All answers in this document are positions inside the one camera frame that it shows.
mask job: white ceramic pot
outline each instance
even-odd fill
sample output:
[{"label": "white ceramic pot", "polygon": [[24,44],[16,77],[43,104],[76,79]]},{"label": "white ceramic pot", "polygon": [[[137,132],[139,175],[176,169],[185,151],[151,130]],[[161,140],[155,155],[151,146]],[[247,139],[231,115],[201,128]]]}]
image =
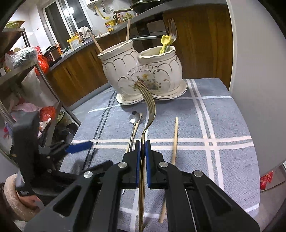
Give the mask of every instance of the white ceramic pot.
[{"label": "white ceramic pot", "polygon": [[114,45],[98,55],[102,61],[103,71],[111,86],[125,101],[132,101],[142,97],[139,90],[128,86],[133,82],[128,71],[138,63],[138,52],[133,47],[133,41]]},{"label": "white ceramic pot", "polygon": [[182,65],[174,46],[158,55],[161,48],[152,47],[141,52],[138,56],[140,65],[131,76],[139,77],[152,94],[163,97],[177,91],[182,80]]}]

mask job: blue tablecloth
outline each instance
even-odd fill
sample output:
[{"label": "blue tablecloth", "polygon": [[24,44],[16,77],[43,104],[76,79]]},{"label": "blue tablecloth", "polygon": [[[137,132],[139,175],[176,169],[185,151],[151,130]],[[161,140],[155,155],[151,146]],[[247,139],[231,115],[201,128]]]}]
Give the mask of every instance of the blue tablecloth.
[{"label": "blue tablecloth", "polygon": [[[152,150],[171,162],[175,117],[179,117],[178,150],[175,165],[179,170],[202,170],[252,217],[258,213],[259,170],[247,125],[217,78],[186,79],[188,89],[174,100],[155,100],[156,117],[148,129]],[[122,160],[129,142],[132,111],[143,113],[136,138],[140,139],[148,118],[146,103],[121,106],[116,92],[99,94],[97,103],[79,127],[74,142],[93,140],[89,151],[69,154],[61,171],[79,173],[83,168],[106,160]],[[144,231],[168,231],[167,220],[158,223],[164,190],[146,189]],[[121,198],[118,228],[138,231],[138,189],[126,190]]]}]

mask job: floral pattern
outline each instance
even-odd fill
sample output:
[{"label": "floral pattern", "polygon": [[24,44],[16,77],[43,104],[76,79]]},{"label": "floral pattern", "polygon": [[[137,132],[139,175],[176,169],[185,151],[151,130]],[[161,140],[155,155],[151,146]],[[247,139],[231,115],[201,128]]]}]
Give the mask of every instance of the floral pattern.
[{"label": "floral pattern", "polygon": [[[143,82],[143,84],[146,86],[146,88],[148,90],[159,90],[159,88],[161,88],[161,83],[159,83],[158,81],[155,80],[154,76],[152,75],[152,77],[149,77],[149,74],[143,74],[142,78],[140,78],[139,76],[136,76],[137,79],[139,79],[140,81]],[[128,85],[129,87],[132,87],[132,89],[134,91],[137,90],[137,86],[135,85],[135,80],[132,80],[134,82],[133,85]]]}]

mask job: metal screw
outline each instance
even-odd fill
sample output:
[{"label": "metal screw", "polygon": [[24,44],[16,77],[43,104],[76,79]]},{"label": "metal screw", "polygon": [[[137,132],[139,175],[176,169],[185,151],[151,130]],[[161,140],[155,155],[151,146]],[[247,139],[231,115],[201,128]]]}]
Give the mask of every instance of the metal screw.
[{"label": "metal screw", "polygon": [[127,167],[127,163],[125,163],[125,162],[120,162],[120,163],[118,164],[118,167],[120,167],[120,168]]},{"label": "metal screw", "polygon": [[92,177],[92,175],[93,175],[93,174],[92,174],[92,172],[90,172],[90,171],[87,171],[87,172],[84,173],[84,177],[85,177],[85,178],[90,178],[90,177]]},{"label": "metal screw", "polygon": [[200,171],[200,170],[196,170],[196,171],[194,171],[194,175],[195,175],[196,177],[202,177],[202,176],[203,176],[203,172]]},{"label": "metal screw", "polygon": [[165,162],[165,161],[162,161],[162,162],[159,163],[159,166],[160,167],[168,167],[168,163]]}]

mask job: floor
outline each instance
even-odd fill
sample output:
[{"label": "floor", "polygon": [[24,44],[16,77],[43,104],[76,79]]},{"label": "floor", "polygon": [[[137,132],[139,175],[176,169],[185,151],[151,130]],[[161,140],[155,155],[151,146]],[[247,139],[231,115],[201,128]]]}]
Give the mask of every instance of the floor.
[{"label": "floor", "polygon": [[[113,88],[108,88],[102,93],[112,91]],[[95,103],[95,97],[91,98],[78,108],[73,110],[73,113],[80,121],[83,121],[88,111]],[[282,181],[286,180],[286,172],[283,167],[279,167],[274,171],[272,182],[267,184],[266,189],[273,187]],[[271,222],[280,206],[286,197],[286,182],[282,185],[260,194],[259,213],[254,218],[260,226],[261,231]]]}]

